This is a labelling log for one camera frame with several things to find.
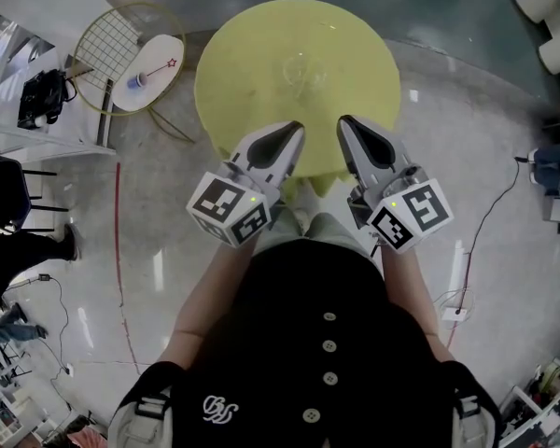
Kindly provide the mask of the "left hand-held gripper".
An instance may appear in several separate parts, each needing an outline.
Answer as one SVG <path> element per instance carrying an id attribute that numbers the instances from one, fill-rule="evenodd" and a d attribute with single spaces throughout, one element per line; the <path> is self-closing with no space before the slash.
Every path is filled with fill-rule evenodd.
<path id="1" fill-rule="evenodd" d="M 204 174 L 189 199 L 187 211 L 200 230 L 238 248 L 271 224 L 271 209 L 281 201 L 280 187 L 303 144 L 304 126 L 296 120 L 247 134 L 230 159 Z"/>

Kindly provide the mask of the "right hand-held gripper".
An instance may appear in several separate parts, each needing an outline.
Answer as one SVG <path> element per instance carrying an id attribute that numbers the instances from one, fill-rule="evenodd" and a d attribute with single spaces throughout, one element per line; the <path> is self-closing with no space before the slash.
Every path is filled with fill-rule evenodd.
<path id="1" fill-rule="evenodd" d="M 357 182 L 347 202 L 360 229 L 370 229 L 402 254 L 454 220 L 438 180 L 421 165 L 403 160 L 378 168 L 378 161 L 395 161 L 399 151 L 399 140 L 382 125 L 341 116 L 337 135 Z"/>

